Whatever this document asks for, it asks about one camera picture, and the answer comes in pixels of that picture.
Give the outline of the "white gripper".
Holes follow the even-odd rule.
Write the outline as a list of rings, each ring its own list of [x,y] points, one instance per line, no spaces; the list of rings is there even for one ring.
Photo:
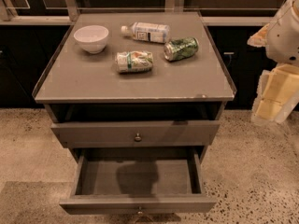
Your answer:
[[[257,124],[282,123],[299,104],[297,5],[285,4],[269,24],[248,39],[247,44],[255,48],[266,47],[267,57],[279,63],[260,75],[251,120]]]

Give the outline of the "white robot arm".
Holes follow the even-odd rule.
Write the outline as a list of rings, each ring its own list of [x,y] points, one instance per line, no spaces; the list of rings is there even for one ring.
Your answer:
[[[299,104],[299,0],[287,0],[248,44],[277,63],[260,75],[251,120],[282,123]]]

